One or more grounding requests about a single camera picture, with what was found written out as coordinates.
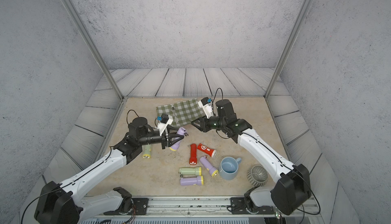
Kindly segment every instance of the black cable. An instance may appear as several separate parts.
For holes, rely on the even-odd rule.
[[[275,153],[273,153],[273,151],[272,150],[270,150],[270,148],[268,148],[268,147],[266,147],[266,145],[265,144],[263,144],[263,143],[261,143],[260,141],[258,141],[258,139],[256,139],[255,137],[253,137],[252,135],[250,135],[250,134],[247,134],[247,133],[245,133],[245,132],[242,132],[243,134],[246,134],[246,135],[248,135],[248,136],[251,136],[252,138],[254,138],[255,139],[255,141],[257,142],[257,143],[260,143],[262,146],[264,146],[267,150],[269,150],[277,159],[278,159],[278,161],[282,164],[282,161],[281,161],[281,159],[275,154]]]
[[[216,95],[217,95],[217,91],[218,90],[221,90],[221,100],[224,98],[224,95],[222,94],[222,89],[221,88],[217,88],[216,89],[216,93],[215,93],[215,97],[213,98],[213,101],[212,101],[212,112],[213,112],[213,114],[215,114],[215,111],[213,110],[213,103],[215,102],[215,98],[216,98]]]
[[[215,98],[216,98],[216,95],[217,95],[217,91],[218,91],[219,89],[221,90],[221,100],[223,100],[224,96],[223,96],[223,94],[222,94],[222,89],[221,89],[221,88],[217,88],[217,89],[216,89],[216,93],[215,93],[215,97],[213,98],[212,103],[215,102]]]
[[[125,221],[124,223],[122,224],[128,224],[132,219],[134,220],[136,218],[136,206],[133,205],[133,214],[132,214],[132,217],[129,218],[129,220]]]
[[[95,166],[94,168],[90,169],[89,171],[87,171],[87,172],[86,172],[85,174],[83,174],[81,177],[79,177],[79,178],[77,178],[76,180],[70,182],[69,184],[65,185],[64,187],[61,187],[61,188],[59,188],[59,189],[56,189],[56,190],[53,190],[53,191],[50,191],[50,192],[47,192],[47,193],[44,193],[44,194],[42,194],[41,196],[38,196],[38,197],[36,197],[35,199],[33,199],[33,200],[26,206],[25,210],[23,211],[22,218],[21,218],[21,220],[20,220],[20,224],[23,224],[23,218],[24,218],[24,215],[25,215],[25,213],[26,213],[26,211],[27,211],[27,208],[28,208],[34,201],[36,201],[37,199],[39,199],[39,198],[42,197],[42,196],[45,196],[46,194],[49,194],[49,193],[53,193],[53,192],[59,191],[59,190],[65,188],[65,187],[67,187],[67,186],[73,184],[74,182],[76,182],[77,180],[79,180],[80,178],[82,178],[83,176],[85,176],[86,174],[88,174],[90,171],[92,171],[93,169],[95,169],[95,168],[97,168],[98,166],[100,166],[101,164],[103,164],[103,163],[104,163],[105,161],[107,161],[107,159],[110,157],[110,155],[111,155],[111,148],[112,148],[112,146],[110,146],[110,153],[109,153],[109,155],[107,156],[107,158],[106,158],[104,161],[102,161],[100,164],[98,164],[98,165]]]
[[[216,130],[216,133],[217,133],[218,136],[221,137],[222,139],[229,139],[229,138],[224,138],[224,137],[220,136],[220,134],[217,132],[217,130]]]
[[[228,205],[226,208],[227,208],[227,211],[232,213],[233,211],[236,211],[236,210],[242,208],[243,206],[244,206],[244,203],[242,204],[242,206],[238,206],[235,209],[232,208],[232,205]]]
[[[300,223],[301,224],[303,221],[304,221],[304,216],[305,216],[305,212],[304,212],[304,205],[301,205],[303,207],[303,218],[301,219]]]
[[[316,202],[317,202],[317,204],[318,204],[319,211],[318,211],[317,213],[309,213],[309,212],[305,212],[305,211],[300,210],[300,209],[297,209],[297,210],[299,210],[299,211],[301,211],[301,212],[304,212],[304,213],[307,213],[307,214],[309,214],[309,215],[318,215],[318,214],[320,214],[320,203],[319,203],[318,199],[316,198],[314,192],[312,191],[312,189],[311,189],[311,187],[310,187],[310,184],[308,184],[307,181],[305,181],[304,178],[303,178],[301,175],[299,175],[297,172],[293,171],[291,168],[289,168],[289,167],[287,167],[286,165],[284,165],[284,164],[282,163],[281,159],[280,159],[275,153],[273,153],[273,151],[271,151],[268,147],[266,147],[265,144],[261,143],[260,141],[258,141],[258,139],[256,139],[255,137],[253,137],[253,136],[250,135],[250,134],[247,134],[247,133],[245,133],[245,132],[242,132],[242,133],[251,136],[252,138],[255,139],[255,141],[256,141],[257,143],[260,143],[260,144],[261,144],[262,146],[264,146],[267,150],[269,150],[269,151],[278,159],[278,161],[281,163],[281,166],[287,168],[288,170],[290,170],[291,172],[293,172],[293,173],[295,173],[297,176],[299,176],[299,177],[303,180],[303,182],[307,185],[307,187],[310,189],[312,195],[314,196],[314,198],[315,198],[315,200],[316,200]]]
[[[128,223],[132,218],[135,218],[135,213],[134,213],[134,209],[133,209],[134,207],[132,207],[130,210],[132,210],[132,215],[131,215],[131,217],[130,217],[130,219],[129,220],[127,220],[126,222],[123,222],[123,224],[126,224],[126,223]],[[104,220],[104,221],[101,221],[100,223],[98,223],[98,224],[103,224],[103,223],[106,223],[106,222],[108,222],[109,224],[111,223],[111,220]]]
[[[127,124],[129,124],[129,122],[127,121],[127,116],[129,115],[129,112],[130,112],[130,111],[133,111],[133,112],[137,115],[137,117],[140,117],[140,116],[138,116],[138,114],[136,113],[136,111],[134,111],[133,109],[129,110],[129,111],[127,112],[127,114],[126,114],[126,123],[127,123]]]

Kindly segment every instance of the light blue mug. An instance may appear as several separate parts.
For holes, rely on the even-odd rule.
[[[219,175],[225,180],[232,180],[238,174],[239,164],[242,158],[234,159],[232,157],[225,157],[220,163]]]

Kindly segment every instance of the green checkered cloth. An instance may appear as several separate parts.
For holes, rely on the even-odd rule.
[[[161,114],[171,115],[174,119],[172,126],[181,127],[205,115],[197,102],[198,100],[193,98],[179,103],[158,106],[156,107],[156,111],[158,116],[161,116]],[[171,105],[175,107],[175,112],[171,112]]]

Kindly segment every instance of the gray wall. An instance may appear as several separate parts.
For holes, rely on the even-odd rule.
[[[0,222],[57,152],[102,72],[60,0],[0,0]]]
[[[73,0],[111,69],[274,67],[303,0]]]
[[[282,72],[363,223],[391,219],[391,0],[315,0]]]

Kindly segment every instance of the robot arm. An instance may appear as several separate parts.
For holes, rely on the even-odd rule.
[[[85,195],[111,173],[129,164],[142,152],[142,145],[161,143],[164,149],[187,136],[184,128],[173,128],[169,125],[171,122],[172,118],[162,114],[159,125],[154,129],[147,124],[147,119],[135,118],[128,125],[129,132],[122,141],[110,148],[110,152],[100,160],[59,184],[46,184],[34,218],[40,224],[77,224],[107,211],[128,213],[133,206],[132,195],[123,188],[114,188],[94,197]]]
[[[203,101],[210,102],[210,99],[204,98]],[[208,108],[206,104],[200,105],[200,107],[204,110]],[[294,165],[271,148],[246,120],[236,117],[232,104],[228,99],[217,101],[216,107],[218,116],[198,118],[192,121],[192,125],[202,132],[208,132],[211,129],[221,130],[235,143],[247,149],[262,164],[276,183],[268,198],[271,198],[274,205],[282,213],[290,215],[311,197],[307,168],[302,164]],[[258,207],[266,205],[263,201],[266,197],[264,189],[251,189],[248,196],[251,197],[251,200],[245,197],[248,209],[255,209],[254,204]]]

